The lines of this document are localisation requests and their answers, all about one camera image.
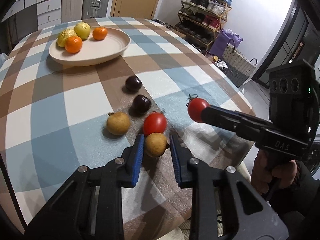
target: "person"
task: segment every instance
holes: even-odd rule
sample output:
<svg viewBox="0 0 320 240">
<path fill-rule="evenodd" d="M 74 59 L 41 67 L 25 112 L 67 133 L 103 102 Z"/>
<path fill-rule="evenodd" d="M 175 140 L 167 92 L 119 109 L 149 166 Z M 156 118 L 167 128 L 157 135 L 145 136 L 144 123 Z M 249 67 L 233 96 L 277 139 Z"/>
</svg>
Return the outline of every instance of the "person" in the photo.
<svg viewBox="0 0 320 240">
<path fill-rule="evenodd" d="M 268 192 L 272 177 L 280 178 L 279 189 L 269 204 L 286 224 L 288 239 L 319 238 L 320 180 L 313 179 L 302 162 L 292 160 L 267 171 L 267 160 L 268 153 L 259 150 L 253 164 L 251 185 L 262 195 Z"/>
</svg>

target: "plate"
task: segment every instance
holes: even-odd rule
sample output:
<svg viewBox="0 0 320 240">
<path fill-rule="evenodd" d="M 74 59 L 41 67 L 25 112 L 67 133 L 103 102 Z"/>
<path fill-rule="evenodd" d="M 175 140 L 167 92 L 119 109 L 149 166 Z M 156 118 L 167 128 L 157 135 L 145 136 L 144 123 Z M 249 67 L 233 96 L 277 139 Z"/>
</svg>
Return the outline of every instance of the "plate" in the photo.
<svg viewBox="0 0 320 240">
<path fill-rule="evenodd" d="M 83 41 L 82 48 L 78 53 L 71 54 L 64 48 L 57 45 L 57 39 L 49 47 L 49 54 L 52 59 L 63 65 L 89 66 L 96 65 L 121 55 L 130 44 L 130 37 L 117 29 L 105 27 L 108 34 L 102 41 L 96 41 L 92 37 L 92 31 L 96 27 L 91 27 L 90 36 Z"/>
</svg>

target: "cherry tomato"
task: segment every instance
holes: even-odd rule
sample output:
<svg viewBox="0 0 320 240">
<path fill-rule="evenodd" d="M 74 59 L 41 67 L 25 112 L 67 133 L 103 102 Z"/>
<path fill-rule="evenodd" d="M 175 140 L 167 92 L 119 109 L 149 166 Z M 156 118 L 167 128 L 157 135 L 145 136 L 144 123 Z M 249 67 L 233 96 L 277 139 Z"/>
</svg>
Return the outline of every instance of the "cherry tomato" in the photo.
<svg viewBox="0 0 320 240">
<path fill-rule="evenodd" d="M 155 132 L 163 133 L 166 128 L 167 119 L 162 113 L 151 113 L 143 123 L 143 133 L 145 136 L 148 136 Z"/>
<path fill-rule="evenodd" d="M 209 103 L 201 98 L 191 98 L 188 104 L 188 114 L 195 122 L 202 122 L 201 112 L 203 109 L 209 107 Z"/>
</svg>

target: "table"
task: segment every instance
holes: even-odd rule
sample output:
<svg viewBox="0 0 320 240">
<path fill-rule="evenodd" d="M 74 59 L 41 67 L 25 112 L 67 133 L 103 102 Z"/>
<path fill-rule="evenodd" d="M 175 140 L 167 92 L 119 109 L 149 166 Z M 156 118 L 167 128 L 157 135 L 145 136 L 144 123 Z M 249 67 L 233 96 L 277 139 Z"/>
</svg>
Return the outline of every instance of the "table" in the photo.
<svg viewBox="0 0 320 240">
<path fill-rule="evenodd" d="M 131 128 L 120 138 L 104 127 L 109 112 L 128 112 L 136 94 L 124 93 L 123 85 L 134 74 L 143 83 L 139 93 L 152 101 L 150 111 L 165 114 L 166 135 L 176 132 L 195 157 L 213 167 L 239 165 L 252 142 L 195 123 L 187 114 L 188 94 L 197 94 L 212 105 L 254 115 L 217 67 L 156 22 L 84 21 L 121 29 L 132 42 L 112 61 L 63 66 L 50 58 L 49 46 L 79 21 L 63 23 L 25 37 L 0 69 L 0 151 L 27 224 L 78 166 L 103 166 L 133 144 L 145 116 L 131 116 Z M 170 149 L 159 159 L 144 157 L 137 186 L 123 189 L 122 198 L 126 239 L 156 239 L 191 215 L 191 189 L 177 187 Z"/>
</svg>

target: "metal screw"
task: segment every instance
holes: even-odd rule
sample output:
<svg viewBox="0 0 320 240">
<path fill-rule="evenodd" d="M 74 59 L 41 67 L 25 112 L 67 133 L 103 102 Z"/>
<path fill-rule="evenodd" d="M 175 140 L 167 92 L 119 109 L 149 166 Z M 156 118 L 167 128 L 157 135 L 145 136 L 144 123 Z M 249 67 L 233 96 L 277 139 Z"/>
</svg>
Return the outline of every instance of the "metal screw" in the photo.
<svg viewBox="0 0 320 240">
<path fill-rule="evenodd" d="M 228 166 L 228 167 L 227 167 L 227 172 L 229 172 L 229 173 L 235 173 L 235 172 L 236 172 L 236 168 L 233 167 L 233 166 Z"/>
<path fill-rule="evenodd" d="M 122 157 L 116 158 L 116 159 L 115 159 L 115 163 L 116 163 L 116 164 L 122 164 L 122 163 L 124 163 L 124 158 L 122 158 Z"/>
<path fill-rule="evenodd" d="M 80 167 L 78 168 L 78 171 L 81 172 L 81 173 L 84 173 L 84 172 L 86 172 L 87 170 L 88 170 L 88 167 L 87 167 L 87 166 L 84 166 L 84 165 L 82 165 L 82 166 L 80 166 Z"/>
<path fill-rule="evenodd" d="M 199 160 L 198 160 L 197 158 L 191 158 L 191 159 L 189 160 L 189 162 L 190 162 L 191 164 L 198 164 L 198 163 L 199 163 Z"/>
</svg>

